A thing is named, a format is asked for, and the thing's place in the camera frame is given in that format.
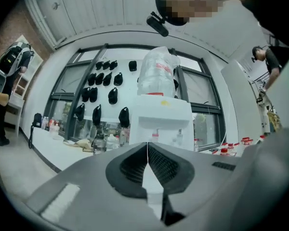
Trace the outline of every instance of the floor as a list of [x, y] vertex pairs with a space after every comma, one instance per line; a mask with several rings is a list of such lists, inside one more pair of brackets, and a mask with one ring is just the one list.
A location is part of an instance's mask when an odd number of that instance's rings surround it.
[[11, 143], [0, 147], [1, 178], [8, 193], [25, 201], [56, 173], [28, 148], [27, 141], [21, 133], [17, 139], [14, 130], [5, 130]]

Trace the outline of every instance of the black cap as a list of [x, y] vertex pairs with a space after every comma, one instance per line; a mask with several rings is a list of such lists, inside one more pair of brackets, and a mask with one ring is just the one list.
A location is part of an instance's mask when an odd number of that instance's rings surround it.
[[257, 50], [262, 50], [262, 48], [260, 46], [255, 46], [254, 48], [252, 48], [252, 55], [254, 56], [256, 60], [257, 60], [257, 57], [256, 57]]
[[174, 26], [184, 26], [187, 20], [184, 18], [174, 17], [171, 8], [166, 6], [166, 0], [155, 0], [156, 7], [160, 16], [168, 23]]
[[177, 91], [178, 87], [179, 87], [179, 83], [174, 79], [174, 87], [175, 87], [175, 91]]
[[114, 61], [114, 62], [112, 62], [111, 64], [110, 64], [110, 70], [114, 70], [116, 67], [118, 66], [118, 63], [117, 63], [117, 61]]
[[74, 114], [76, 115], [78, 121], [82, 121], [85, 114], [85, 104], [83, 103], [82, 105], [78, 106]]
[[122, 128], [128, 128], [130, 125], [130, 113], [127, 107], [123, 108], [119, 115], [120, 125]]
[[137, 70], [137, 62], [136, 61], [130, 61], [129, 68], [131, 72], [134, 72]]
[[100, 73], [96, 78], [95, 78], [95, 84], [100, 85], [103, 82], [104, 79], [104, 73]]
[[110, 104], [116, 104], [118, 102], [118, 89], [116, 87], [109, 92], [108, 100]]
[[89, 100], [89, 90], [90, 90], [90, 87], [82, 89], [81, 96], [82, 96], [83, 102], [86, 102]]
[[112, 74], [112, 73], [106, 75], [105, 78], [103, 79], [103, 85], [104, 85], [104, 86], [109, 86], [110, 81], [111, 81], [111, 74]]
[[97, 87], [91, 88], [89, 91], [90, 102], [94, 103], [97, 100]]
[[110, 61], [107, 61], [103, 64], [103, 69], [106, 70], [107, 68], [110, 67]]
[[95, 83], [96, 74], [90, 74], [88, 78], [89, 86], [93, 86]]
[[101, 105], [99, 105], [93, 110], [92, 121], [94, 125], [96, 126], [100, 125], [101, 116], [102, 116], [102, 107]]
[[122, 83], [123, 83], [123, 76], [122, 73], [119, 73], [118, 75], [115, 76], [114, 85], [121, 86]]
[[95, 66], [96, 66], [96, 70], [100, 70], [101, 67], [103, 66], [103, 62], [98, 62]]

